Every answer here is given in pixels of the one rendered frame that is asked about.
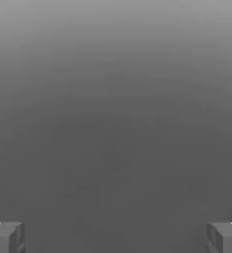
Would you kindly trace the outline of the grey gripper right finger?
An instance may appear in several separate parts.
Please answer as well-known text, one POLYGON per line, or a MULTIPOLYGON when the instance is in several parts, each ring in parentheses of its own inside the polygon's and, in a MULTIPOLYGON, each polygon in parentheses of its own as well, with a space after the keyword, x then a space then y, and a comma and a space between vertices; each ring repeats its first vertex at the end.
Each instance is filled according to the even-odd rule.
POLYGON ((208 222, 207 253, 232 253, 232 222, 208 222))

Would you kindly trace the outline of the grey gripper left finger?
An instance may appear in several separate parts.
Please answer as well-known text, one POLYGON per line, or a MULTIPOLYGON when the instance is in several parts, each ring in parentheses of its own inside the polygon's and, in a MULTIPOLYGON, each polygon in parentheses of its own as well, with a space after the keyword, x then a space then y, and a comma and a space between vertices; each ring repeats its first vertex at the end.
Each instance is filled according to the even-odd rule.
POLYGON ((0 253, 26 253, 24 222, 0 222, 0 253))

